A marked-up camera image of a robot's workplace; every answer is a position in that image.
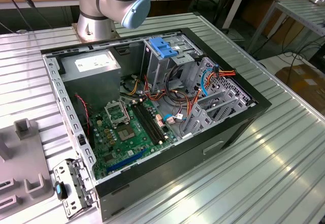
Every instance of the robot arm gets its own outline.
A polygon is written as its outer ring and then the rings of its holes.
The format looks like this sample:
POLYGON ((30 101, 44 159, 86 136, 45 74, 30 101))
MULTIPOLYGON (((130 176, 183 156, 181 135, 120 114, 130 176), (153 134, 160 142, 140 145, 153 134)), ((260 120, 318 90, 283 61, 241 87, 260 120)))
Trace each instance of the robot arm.
POLYGON ((78 35, 86 41, 117 36, 114 21, 137 28, 147 17, 150 0, 79 0, 78 35))

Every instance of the pci slot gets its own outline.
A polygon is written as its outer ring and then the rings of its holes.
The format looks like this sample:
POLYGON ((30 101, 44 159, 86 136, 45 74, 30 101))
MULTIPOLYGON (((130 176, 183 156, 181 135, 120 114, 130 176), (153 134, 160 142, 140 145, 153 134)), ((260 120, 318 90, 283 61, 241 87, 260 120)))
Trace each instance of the pci slot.
POLYGON ((107 172, 114 171, 118 168, 124 167, 127 164, 136 161, 137 159, 140 159, 144 152, 146 152, 147 149, 142 150, 141 152, 131 156, 130 158, 124 159, 119 163, 116 163, 115 165, 112 165, 106 169, 107 172))

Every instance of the ribbed aluminum surface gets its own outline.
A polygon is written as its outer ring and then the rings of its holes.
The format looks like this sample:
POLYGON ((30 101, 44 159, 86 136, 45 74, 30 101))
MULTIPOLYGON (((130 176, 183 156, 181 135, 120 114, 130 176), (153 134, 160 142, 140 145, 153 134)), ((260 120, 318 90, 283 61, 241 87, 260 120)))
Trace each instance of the ribbed aluminum surface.
POLYGON ((276 8, 313 30, 320 36, 325 35, 325 6, 318 6, 309 0, 278 1, 276 8))
MULTIPOLYGON (((324 117, 285 90, 231 40, 194 14, 148 18, 122 37, 191 28, 272 103, 230 148, 107 223, 317 223, 325 214, 324 117)), ((50 171, 74 157, 39 53, 79 41, 70 27, 0 36, 0 127, 35 119, 50 171)), ((98 223, 93 207, 73 220, 98 223)), ((65 223, 52 198, 3 223, 65 223)))

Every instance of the open computer tower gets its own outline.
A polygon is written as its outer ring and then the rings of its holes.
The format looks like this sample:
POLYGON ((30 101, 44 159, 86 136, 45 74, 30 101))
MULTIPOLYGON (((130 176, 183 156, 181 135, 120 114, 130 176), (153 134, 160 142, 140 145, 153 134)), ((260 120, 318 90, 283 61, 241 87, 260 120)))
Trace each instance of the open computer tower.
POLYGON ((190 29, 42 51, 76 152, 54 168, 67 217, 102 219, 229 147, 271 105, 190 29))

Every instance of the cardboard box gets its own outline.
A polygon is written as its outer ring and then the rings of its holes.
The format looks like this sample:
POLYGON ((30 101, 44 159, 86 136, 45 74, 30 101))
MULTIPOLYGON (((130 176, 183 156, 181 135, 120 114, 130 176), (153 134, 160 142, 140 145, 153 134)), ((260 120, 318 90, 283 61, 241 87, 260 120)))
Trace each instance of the cardboard box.
MULTIPOLYGON (((286 83, 290 67, 278 71, 275 76, 286 83)), ((288 86, 307 103, 325 115, 325 75, 308 65, 293 66, 288 86)))

